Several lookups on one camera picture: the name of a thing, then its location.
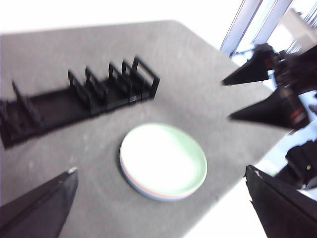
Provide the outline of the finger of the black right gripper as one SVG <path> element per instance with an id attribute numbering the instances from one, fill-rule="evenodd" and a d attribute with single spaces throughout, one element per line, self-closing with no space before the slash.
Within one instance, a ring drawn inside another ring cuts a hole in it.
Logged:
<path id="1" fill-rule="evenodd" d="M 266 99 L 231 113 L 232 120 L 263 123 L 267 125 L 293 129 L 291 119 L 293 106 L 288 99 L 274 92 Z"/>
<path id="2" fill-rule="evenodd" d="M 268 80 L 270 70 L 270 46 L 256 46 L 253 56 L 245 64 L 224 78 L 225 86 Z"/>

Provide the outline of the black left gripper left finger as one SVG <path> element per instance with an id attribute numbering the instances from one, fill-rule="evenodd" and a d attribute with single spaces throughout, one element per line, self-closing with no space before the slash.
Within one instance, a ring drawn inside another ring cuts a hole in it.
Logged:
<path id="1" fill-rule="evenodd" d="M 0 207 L 2 238 L 57 238 L 67 220 L 78 187 L 72 167 Z"/>

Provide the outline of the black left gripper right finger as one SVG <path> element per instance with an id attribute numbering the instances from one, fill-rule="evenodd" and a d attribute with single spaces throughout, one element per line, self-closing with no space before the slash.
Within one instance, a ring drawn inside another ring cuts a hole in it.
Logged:
<path id="1" fill-rule="evenodd" d="M 255 166 L 245 169 L 251 204 L 268 238 L 315 238 L 317 202 Z"/>

